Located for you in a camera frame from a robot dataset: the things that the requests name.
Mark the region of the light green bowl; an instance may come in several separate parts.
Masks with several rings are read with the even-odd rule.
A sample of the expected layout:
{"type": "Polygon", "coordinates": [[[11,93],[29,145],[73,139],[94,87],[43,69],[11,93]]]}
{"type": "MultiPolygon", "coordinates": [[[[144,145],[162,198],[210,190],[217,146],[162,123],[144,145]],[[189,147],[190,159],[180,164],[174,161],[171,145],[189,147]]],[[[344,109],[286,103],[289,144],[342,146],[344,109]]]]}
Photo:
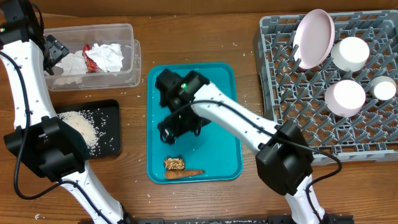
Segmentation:
{"type": "Polygon", "coordinates": [[[335,44],[331,50],[333,64],[346,72],[361,70],[365,66],[369,55],[368,44],[359,37],[347,37],[335,44]]]}

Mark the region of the red snack wrapper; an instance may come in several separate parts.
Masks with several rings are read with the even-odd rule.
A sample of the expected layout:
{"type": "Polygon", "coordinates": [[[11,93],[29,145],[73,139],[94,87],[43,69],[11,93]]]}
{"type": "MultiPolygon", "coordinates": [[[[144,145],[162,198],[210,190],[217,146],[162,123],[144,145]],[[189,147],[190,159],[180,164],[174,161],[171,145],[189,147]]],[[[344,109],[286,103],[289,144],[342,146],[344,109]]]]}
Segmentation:
{"type": "Polygon", "coordinates": [[[87,70],[88,70],[87,73],[99,73],[99,72],[101,72],[101,69],[86,54],[86,52],[89,51],[89,49],[90,49],[90,46],[88,44],[85,44],[84,47],[83,47],[83,52],[82,52],[82,56],[85,59],[85,64],[86,64],[86,67],[87,67],[87,70]]]}

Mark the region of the white cup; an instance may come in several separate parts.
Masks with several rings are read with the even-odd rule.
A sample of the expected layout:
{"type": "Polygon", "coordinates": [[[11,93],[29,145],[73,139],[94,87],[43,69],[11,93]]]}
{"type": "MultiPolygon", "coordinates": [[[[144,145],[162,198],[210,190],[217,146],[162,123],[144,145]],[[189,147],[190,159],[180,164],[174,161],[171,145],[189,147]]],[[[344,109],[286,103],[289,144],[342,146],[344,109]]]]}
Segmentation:
{"type": "Polygon", "coordinates": [[[397,91],[395,81],[386,76],[379,76],[371,80],[371,94],[378,100],[386,101],[392,99],[397,91]]]}

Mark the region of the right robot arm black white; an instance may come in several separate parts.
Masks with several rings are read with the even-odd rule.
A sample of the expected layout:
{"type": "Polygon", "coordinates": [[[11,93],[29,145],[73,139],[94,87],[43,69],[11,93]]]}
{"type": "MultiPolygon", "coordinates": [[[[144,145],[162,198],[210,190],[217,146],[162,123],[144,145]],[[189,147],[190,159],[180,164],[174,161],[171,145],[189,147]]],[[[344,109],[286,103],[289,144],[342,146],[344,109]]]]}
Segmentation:
{"type": "Polygon", "coordinates": [[[296,124],[279,125],[253,113],[195,71],[181,77],[165,69],[155,87],[160,105],[171,112],[157,125],[162,142],[174,144],[187,132],[197,136],[203,126],[214,122],[252,151],[258,176],[285,197],[295,223],[325,223],[325,211],[310,185],[314,150],[296,124]]]}

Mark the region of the carrot piece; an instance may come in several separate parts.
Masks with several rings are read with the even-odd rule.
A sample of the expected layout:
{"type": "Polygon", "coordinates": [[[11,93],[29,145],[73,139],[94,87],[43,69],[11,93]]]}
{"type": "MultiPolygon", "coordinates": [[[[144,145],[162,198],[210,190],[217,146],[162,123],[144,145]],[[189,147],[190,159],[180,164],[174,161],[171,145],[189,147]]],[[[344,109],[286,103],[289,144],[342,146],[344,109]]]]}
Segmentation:
{"type": "Polygon", "coordinates": [[[168,170],[164,177],[168,180],[182,179],[204,174],[204,170],[168,170]]]}

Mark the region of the white napkin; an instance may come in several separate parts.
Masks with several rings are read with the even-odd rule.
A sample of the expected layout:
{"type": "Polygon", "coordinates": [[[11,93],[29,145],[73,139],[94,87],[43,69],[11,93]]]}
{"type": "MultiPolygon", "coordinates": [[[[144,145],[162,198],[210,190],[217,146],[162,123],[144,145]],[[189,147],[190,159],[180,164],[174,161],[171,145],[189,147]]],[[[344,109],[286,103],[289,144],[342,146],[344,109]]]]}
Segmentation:
{"type": "Polygon", "coordinates": [[[86,51],[86,55],[102,72],[120,72],[123,68],[124,57],[120,44],[98,45],[95,43],[86,51]]]}
{"type": "Polygon", "coordinates": [[[88,72],[82,50],[76,51],[74,54],[68,54],[55,66],[63,70],[61,76],[72,76],[71,78],[56,79],[56,85],[79,84],[82,82],[82,78],[77,77],[77,75],[86,74],[88,72]]]}

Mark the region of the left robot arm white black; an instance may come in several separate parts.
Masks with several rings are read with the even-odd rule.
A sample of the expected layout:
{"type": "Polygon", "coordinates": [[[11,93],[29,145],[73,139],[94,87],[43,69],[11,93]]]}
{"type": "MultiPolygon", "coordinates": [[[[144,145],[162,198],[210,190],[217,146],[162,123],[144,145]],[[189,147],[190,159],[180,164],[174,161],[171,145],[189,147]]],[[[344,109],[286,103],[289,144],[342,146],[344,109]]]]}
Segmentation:
{"type": "Polygon", "coordinates": [[[39,8],[30,1],[1,2],[6,21],[1,24],[1,60],[14,102],[14,132],[4,136],[6,148],[17,157],[14,190],[24,200],[35,200],[58,186],[69,191],[94,223],[132,223],[132,216],[103,187],[90,167],[83,136],[56,114],[45,73],[68,54],[52,36],[44,36],[39,8]],[[53,186],[24,195],[18,184],[21,164],[53,186]]]}

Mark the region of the large white plate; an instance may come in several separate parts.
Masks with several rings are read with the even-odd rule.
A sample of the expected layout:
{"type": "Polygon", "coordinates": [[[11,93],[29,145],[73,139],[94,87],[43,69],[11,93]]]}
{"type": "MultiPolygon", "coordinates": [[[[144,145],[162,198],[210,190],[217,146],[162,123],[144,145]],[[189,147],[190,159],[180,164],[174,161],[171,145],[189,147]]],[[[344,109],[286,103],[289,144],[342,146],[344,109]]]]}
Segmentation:
{"type": "Polygon", "coordinates": [[[314,9],[299,23],[293,41],[298,46],[294,59],[300,59],[299,67],[307,70],[321,64],[329,55],[335,39],[335,25],[329,14],[314,9]]]}

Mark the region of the brown food chunk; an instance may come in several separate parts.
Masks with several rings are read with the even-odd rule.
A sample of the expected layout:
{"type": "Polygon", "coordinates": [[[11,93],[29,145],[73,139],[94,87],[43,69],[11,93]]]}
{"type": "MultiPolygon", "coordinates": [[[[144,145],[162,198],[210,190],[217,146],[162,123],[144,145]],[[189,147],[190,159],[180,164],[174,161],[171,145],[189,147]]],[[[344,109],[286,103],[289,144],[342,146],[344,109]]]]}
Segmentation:
{"type": "Polygon", "coordinates": [[[164,166],[167,170],[184,170],[185,162],[181,158],[168,157],[164,160],[164,166]]]}

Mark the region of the small pink-rimmed white plate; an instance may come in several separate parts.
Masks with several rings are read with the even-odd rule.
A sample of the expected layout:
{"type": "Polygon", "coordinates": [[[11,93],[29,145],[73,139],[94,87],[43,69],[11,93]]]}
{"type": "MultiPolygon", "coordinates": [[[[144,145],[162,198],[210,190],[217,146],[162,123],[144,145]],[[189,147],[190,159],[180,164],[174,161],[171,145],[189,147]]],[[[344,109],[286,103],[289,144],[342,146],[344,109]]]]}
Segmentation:
{"type": "Polygon", "coordinates": [[[364,88],[352,81],[342,80],[326,89],[325,103],[335,115],[351,117],[359,113],[366,100],[364,88]]]}

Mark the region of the rice pile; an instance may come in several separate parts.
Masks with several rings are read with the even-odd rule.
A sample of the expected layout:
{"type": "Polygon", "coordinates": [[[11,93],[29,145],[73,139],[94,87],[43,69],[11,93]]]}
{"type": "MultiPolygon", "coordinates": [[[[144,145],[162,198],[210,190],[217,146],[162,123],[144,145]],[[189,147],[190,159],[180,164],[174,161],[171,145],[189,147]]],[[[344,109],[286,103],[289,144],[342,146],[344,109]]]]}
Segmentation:
{"type": "Polygon", "coordinates": [[[67,111],[58,117],[84,138],[91,158],[115,156],[120,152],[116,130],[110,127],[110,115],[97,110],[67,111]]]}

